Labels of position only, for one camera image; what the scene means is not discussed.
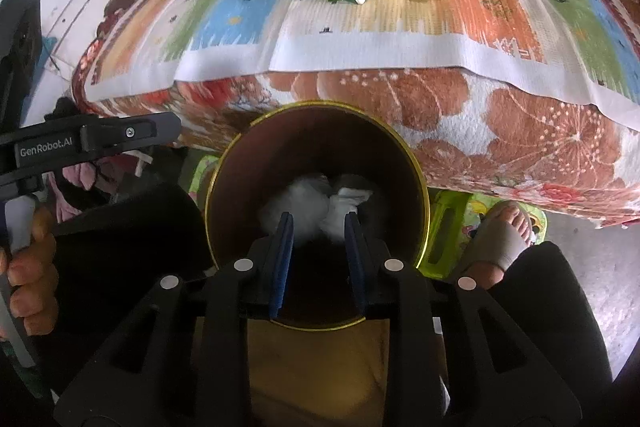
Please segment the person's left hand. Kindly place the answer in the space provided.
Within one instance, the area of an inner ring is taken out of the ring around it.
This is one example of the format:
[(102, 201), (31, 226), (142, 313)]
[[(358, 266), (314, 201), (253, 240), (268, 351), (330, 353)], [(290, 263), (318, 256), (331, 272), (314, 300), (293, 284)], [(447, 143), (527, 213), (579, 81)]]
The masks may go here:
[(53, 264), (56, 242), (55, 219), (40, 206), (32, 221), (32, 243), (12, 259), (1, 251), (1, 274), (12, 288), (9, 310), (25, 327), (29, 336), (44, 336), (53, 331), (58, 318), (55, 298), (58, 271)]

